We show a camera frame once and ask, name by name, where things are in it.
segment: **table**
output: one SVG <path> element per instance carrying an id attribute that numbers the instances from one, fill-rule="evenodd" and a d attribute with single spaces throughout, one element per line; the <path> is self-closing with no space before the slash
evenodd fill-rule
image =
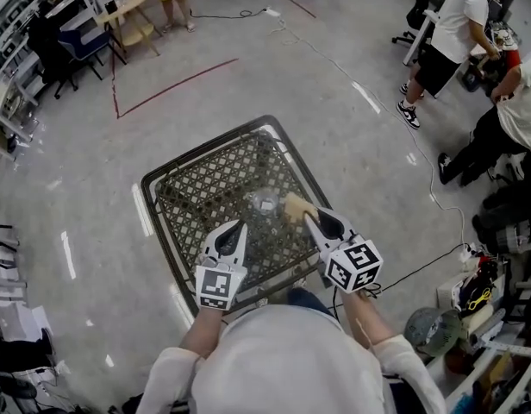
<path id="1" fill-rule="evenodd" d="M 3 108 L 5 107 L 7 97 L 10 94 L 11 88 L 16 85 L 15 79 L 11 78 L 9 80 L 0 80 L 0 123 L 5 126 L 7 129 L 10 129 L 13 133 L 20 136 L 24 141 L 31 142 L 32 137 L 28 135 L 26 132 L 24 132 L 19 126 L 14 124 L 10 120 L 10 116 L 6 115 L 3 112 Z M 15 157 L 13 157 L 9 152 L 7 152 L 7 149 L 0 146 L 0 154 L 6 158 L 7 160 L 14 161 Z"/>
<path id="2" fill-rule="evenodd" d="M 145 175 L 141 187 L 166 260 L 194 315 L 195 265 L 207 234 L 227 221 L 240 218 L 249 228 L 243 262 L 248 274 L 230 312 L 282 290 L 321 263 L 305 224 L 291 223 L 281 204 L 266 214 L 253 206 L 252 195 L 267 188 L 280 203 L 293 191 L 330 208 L 273 116 L 248 122 L 164 164 Z"/>
<path id="3" fill-rule="evenodd" d="M 125 46 L 131 46 L 136 43 L 139 43 L 142 41 L 145 43 L 145 45 L 154 51 L 156 55 L 160 55 L 157 48 L 154 46 L 154 44 L 151 42 L 151 40 L 148 38 L 148 36 L 155 30 L 157 34 L 161 37 L 162 34 L 156 27 L 153 25 L 153 22 L 147 17 L 145 12 L 143 12 L 143 9 L 140 8 L 140 6 L 145 2 L 146 0 L 121 0 L 117 5 L 118 9 L 113 12 L 112 14 L 108 14 L 106 12 L 102 12 L 97 16 L 95 19 L 98 24 L 106 25 L 111 24 L 113 21 L 116 25 L 116 34 L 118 41 L 120 42 L 122 46 L 122 50 L 124 54 L 126 53 Z M 147 24 L 140 25 L 137 22 L 137 19 L 135 17 L 134 12 L 138 13 Z M 120 28 L 120 17 L 124 16 L 126 21 L 131 25 L 133 28 L 132 31 L 128 31 L 126 34 L 122 35 L 122 30 Z"/>
<path id="4" fill-rule="evenodd" d="M 413 58 L 413 55 L 415 54 L 415 51 L 419 47 L 419 45 L 422 42 L 422 39 L 427 33 L 427 29 L 430 26 L 430 23 L 436 24 L 440 20 L 440 16 L 438 16 L 437 12 L 434 12 L 431 9 L 427 9 L 423 12 L 423 14 L 426 16 L 424 19 L 424 22 L 422 22 L 421 29 L 419 29 L 419 33 L 415 37 L 415 41 L 411 44 L 411 47 L 409 48 L 409 51 L 405 55 L 405 58 L 403 59 L 403 63 L 407 66 L 411 59 Z"/>

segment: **black and white marker cube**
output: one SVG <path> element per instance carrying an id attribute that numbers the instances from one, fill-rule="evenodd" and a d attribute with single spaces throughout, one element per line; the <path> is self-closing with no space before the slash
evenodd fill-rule
<path id="1" fill-rule="evenodd" d="M 362 240 L 332 252 L 325 275 L 342 291 L 351 293 L 374 282 L 382 265 L 383 259 L 372 241 Z"/>
<path id="2" fill-rule="evenodd" d="M 247 276 L 245 267 L 231 270 L 229 268 L 197 266 L 198 305 L 218 310 L 229 310 L 245 276 Z"/>

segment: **round wooden table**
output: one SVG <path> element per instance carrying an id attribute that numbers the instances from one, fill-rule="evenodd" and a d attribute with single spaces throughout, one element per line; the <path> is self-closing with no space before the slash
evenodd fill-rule
<path id="1" fill-rule="evenodd" d="M 99 14 L 96 18 L 97 23 L 106 25 L 111 24 L 112 22 L 115 23 L 116 26 L 116 35 L 118 38 L 118 41 L 120 42 L 120 45 L 122 47 L 122 50 L 124 53 L 126 53 L 125 46 L 131 46 L 135 43 L 139 43 L 140 41 L 143 41 L 145 45 L 154 51 L 157 55 L 159 55 L 159 51 L 156 49 L 154 44 L 151 42 L 151 40 L 148 38 L 148 36 L 155 30 L 159 36 L 162 36 L 160 31 L 156 29 L 156 27 L 153 25 L 153 22 L 147 17 L 147 15 L 143 12 L 143 9 L 140 8 L 140 6 L 145 2 L 146 0 L 121 0 L 120 2 L 116 3 L 118 5 L 118 9 L 113 12 L 112 14 L 108 14 L 106 12 L 102 12 Z M 147 22 L 146 24 L 139 24 L 137 22 L 137 19 L 135 17 L 135 12 L 138 13 L 141 17 L 145 19 Z M 120 28 L 120 17 L 124 16 L 126 21 L 131 25 L 133 29 L 129 30 L 125 34 L 122 34 L 122 30 Z"/>

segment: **scissors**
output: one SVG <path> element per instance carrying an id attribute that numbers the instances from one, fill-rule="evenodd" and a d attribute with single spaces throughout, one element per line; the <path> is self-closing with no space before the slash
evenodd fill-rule
<path id="1" fill-rule="evenodd" d="M 491 291 L 489 288 L 486 288 L 484 292 L 482 293 L 482 296 L 480 296 L 478 299 L 473 300 L 472 302 L 469 303 L 468 309 L 471 311 L 474 311 L 476 310 L 476 307 L 478 306 L 478 304 L 480 304 L 480 302 L 482 302 L 483 300 L 489 300 L 490 298 L 491 298 Z"/>

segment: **black shorts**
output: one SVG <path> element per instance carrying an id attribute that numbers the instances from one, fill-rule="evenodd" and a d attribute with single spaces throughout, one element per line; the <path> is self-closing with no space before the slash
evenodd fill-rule
<path id="1" fill-rule="evenodd" d="M 415 75 L 415 81 L 433 97 L 441 91 L 460 66 L 434 46 L 428 46 L 425 53 L 419 57 L 419 65 L 421 69 Z"/>

